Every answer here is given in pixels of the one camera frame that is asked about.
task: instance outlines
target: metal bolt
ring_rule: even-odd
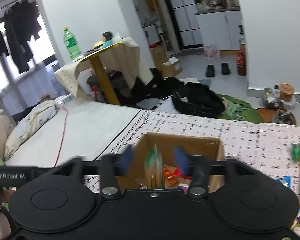
[[[102,189],[102,193],[105,195],[114,195],[118,192],[116,187],[105,187]]]
[[[159,197],[159,194],[158,193],[151,193],[150,197]]]
[[[203,195],[204,193],[206,193],[206,190],[203,187],[193,187],[190,189],[190,193],[192,195]]]

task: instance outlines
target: black shoe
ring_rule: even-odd
[[[222,75],[229,75],[231,74],[231,71],[229,69],[229,65],[227,63],[222,63],[222,71],[221,71],[221,74]]]
[[[213,65],[208,65],[207,67],[207,72],[206,72],[206,77],[214,77],[215,71],[214,71],[214,66]]]

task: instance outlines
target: small cardboard box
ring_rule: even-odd
[[[223,143],[219,138],[147,133],[139,139],[133,148],[133,160],[127,175],[117,177],[121,192],[126,188],[140,188],[136,179],[145,178],[145,158],[150,154],[151,147],[155,144],[162,155],[163,163],[168,166],[176,167],[173,151],[175,146],[181,146],[189,154],[205,155],[217,161],[223,161],[225,158]],[[209,192],[216,191],[223,184],[223,176],[211,176]]]
[[[162,66],[162,77],[175,77],[182,72],[182,65],[177,58],[170,58]]]
[[[155,48],[150,49],[150,51],[155,67],[162,71],[163,64],[169,60],[166,53],[164,52],[163,46],[158,45]]]

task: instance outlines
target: green cartoon rug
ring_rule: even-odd
[[[218,119],[263,122],[261,115],[249,103],[226,95],[218,95],[218,97],[221,98],[226,107],[226,110],[217,117]]]

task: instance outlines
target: red cord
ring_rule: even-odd
[[[58,156],[57,156],[57,159],[56,159],[56,163],[54,164],[53,167],[57,166],[57,163],[58,163],[58,160],[59,160],[59,157],[60,157],[60,152],[61,152],[61,148],[62,148],[62,144],[63,144],[63,139],[65,138],[65,133],[66,133],[67,118],[68,118],[68,114],[69,114],[69,111],[64,106],[61,106],[61,108],[66,111],[66,117],[65,117],[65,124],[63,126],[63,134],[62,134],[62,139],[61,139],[61,144],[60,144]]]

